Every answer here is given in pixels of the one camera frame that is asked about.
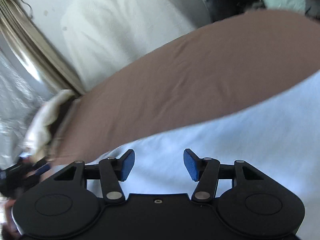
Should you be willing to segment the light grey snoopy shirt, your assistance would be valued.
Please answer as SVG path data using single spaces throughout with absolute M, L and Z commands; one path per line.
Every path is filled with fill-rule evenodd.
M 241 112 L 140 139 L 101 158 L 135 151 L 126 194 L 190 194 L 187 148 L 223 164 L 244 160 L 285 186 L 305 205 L 299 237 L 319 239 L 319 74 Z

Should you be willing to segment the cream knit garment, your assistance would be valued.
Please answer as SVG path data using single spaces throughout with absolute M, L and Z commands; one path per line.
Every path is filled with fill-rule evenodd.
M 74 92 L 70 89 L 60 90 L 46 101 L 34 116 L 23 140 L 22 147 L 29 155 L 38 154 L 52 139 L 49 127 L 58 119 L 60 107 L 66 103 Z

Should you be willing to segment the silver foil window cover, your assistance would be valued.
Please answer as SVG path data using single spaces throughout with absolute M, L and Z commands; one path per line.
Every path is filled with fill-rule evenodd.
M 1 36 L 1 169 L 23 152 L 33 117 L 52 96 L 37 71 L 26 70 Z

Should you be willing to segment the beige curtain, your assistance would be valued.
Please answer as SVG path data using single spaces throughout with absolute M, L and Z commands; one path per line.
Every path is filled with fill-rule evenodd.
M 23 67 L 34 67 L 52 92 L 85 89 L 67 62 L 49 44 L 15 0 L 1 0 L 1 33 Z

